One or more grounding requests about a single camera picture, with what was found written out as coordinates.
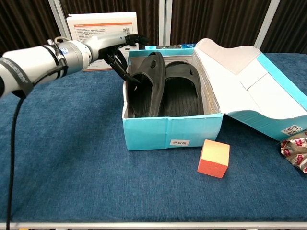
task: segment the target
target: sticker on box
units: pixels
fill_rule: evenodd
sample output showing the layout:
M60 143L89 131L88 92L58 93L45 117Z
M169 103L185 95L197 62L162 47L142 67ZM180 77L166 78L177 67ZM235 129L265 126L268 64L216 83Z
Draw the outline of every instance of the sticker on box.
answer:
M189 140L171 140L171 143L169 145L188 146L189 143Z
M288 128L285 128L281 132L285 133L288 136L291 136L299 131L302 131L302 128L300 126L292 125L292 126L289 126Z

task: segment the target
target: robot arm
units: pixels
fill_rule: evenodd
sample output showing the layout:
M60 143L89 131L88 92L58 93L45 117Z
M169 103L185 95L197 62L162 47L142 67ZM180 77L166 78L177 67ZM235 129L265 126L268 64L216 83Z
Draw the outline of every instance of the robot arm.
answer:
M118 48L147 42L142 35L114 32L93 36L83 42L68 41L57 46L48 40L47 46L6 52L0 58L0 98L20 90L27 95L33 84L82 71L98 59L104 59L124 80L135 81L126 72L127 63Z

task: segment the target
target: black cable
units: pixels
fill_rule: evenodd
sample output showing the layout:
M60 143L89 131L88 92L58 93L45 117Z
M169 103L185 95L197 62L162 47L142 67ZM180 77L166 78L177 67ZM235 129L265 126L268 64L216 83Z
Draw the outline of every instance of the black cable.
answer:
M51 69L50 71L47 71L44 75L38 78L38 81L33 83L33 86L36 86L40 81L42 81L44 78L63 70L63 67L55 67ZM25 96L21 97L15 112L13 116L12 121L12 129L11 129L11 165L10 165L10 182L9 182L9 195L8 195L8 206L7 206L7 214L6 214L6 230L10 230L10 222L11 222L11 211L12 211L12 195L13 195L13 184L14 184L14 169L15 169L15 132L16 132L16 123L17 123L17 117L21 108L21 105L23 104L25 100Z

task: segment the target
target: blue felt tablecloth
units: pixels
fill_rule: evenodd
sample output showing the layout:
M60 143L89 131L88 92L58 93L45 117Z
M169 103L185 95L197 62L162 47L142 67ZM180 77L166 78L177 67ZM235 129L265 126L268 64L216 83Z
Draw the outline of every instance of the blue felt tablecloth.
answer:
M307 93L307 55L267 57ZM0 100L1 222L17 101ZM122 107L113 71L37 86L17 124L13 222L307 221L307 175L275 140L226 116L217 141L230 162L217 179L197 173L201 148L127 151Z

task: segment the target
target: white table edge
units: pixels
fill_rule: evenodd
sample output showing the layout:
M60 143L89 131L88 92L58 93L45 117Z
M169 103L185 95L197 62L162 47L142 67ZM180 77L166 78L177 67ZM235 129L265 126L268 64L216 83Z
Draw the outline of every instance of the white table edge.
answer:
M307 222L11 223L11 229L307 229Z

